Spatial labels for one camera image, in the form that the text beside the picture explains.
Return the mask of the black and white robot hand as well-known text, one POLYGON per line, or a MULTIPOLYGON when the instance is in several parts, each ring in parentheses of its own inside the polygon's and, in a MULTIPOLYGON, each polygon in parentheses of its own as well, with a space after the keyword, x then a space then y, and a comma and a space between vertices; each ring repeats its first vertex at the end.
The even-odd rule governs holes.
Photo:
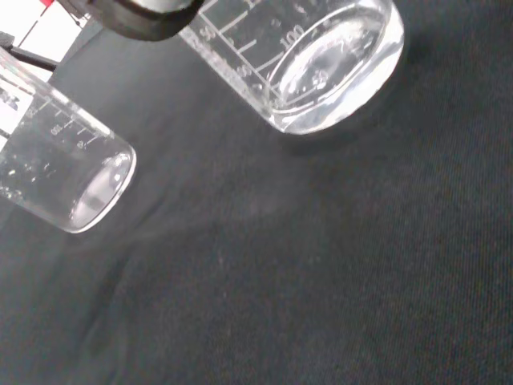
POLYGON ((128 39, 159 42, 177 35, 197 16, 204 0, 61 1, 79 16, 89 14, 97 23, 128 39))

